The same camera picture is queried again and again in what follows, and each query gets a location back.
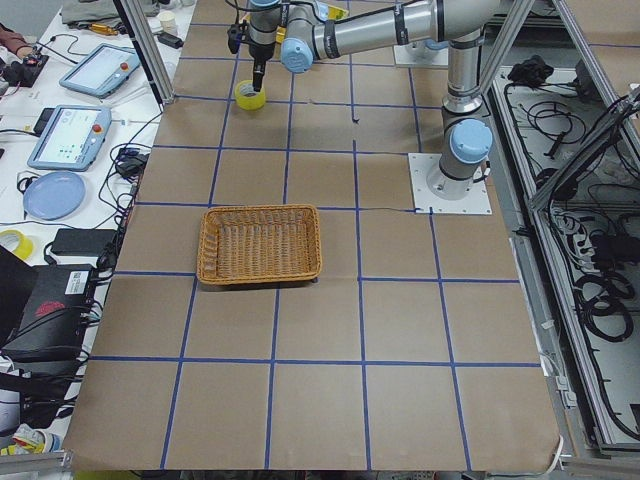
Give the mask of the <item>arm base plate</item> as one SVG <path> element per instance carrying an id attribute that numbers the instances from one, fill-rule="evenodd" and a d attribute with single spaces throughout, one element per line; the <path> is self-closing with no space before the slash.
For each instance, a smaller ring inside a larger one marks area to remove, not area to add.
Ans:
<path id="1" fill-rule="evenodd" d="M 441 154 L 408 154 L 414 210 L 422 214 L 491 215 L 481 168 L 469 179 L 452 180 L 440 170 L 440 158 Z"/>

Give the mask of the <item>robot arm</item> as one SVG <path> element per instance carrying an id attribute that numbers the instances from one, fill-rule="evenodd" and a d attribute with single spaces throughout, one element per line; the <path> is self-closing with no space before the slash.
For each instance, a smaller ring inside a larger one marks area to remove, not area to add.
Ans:
<path id="1" fill-rule="evenodd" d="M 251 1 L 249 21 L 228 30 L 228 46 L 246 44 L 253 58 L 252 87 L 262 89 L 267 62 L 276 48 L 277 30 L 285 30 L 280 61 L 292 73 L 304 73 L 319 60 L 427 39 L 448 44 L 448 84 L 443 108 L 470 115 L 482 106 L 478 68 L 484 25 L 497 1 L 410 1 L 354 17 L 332 20 L 318 1 Z"/>

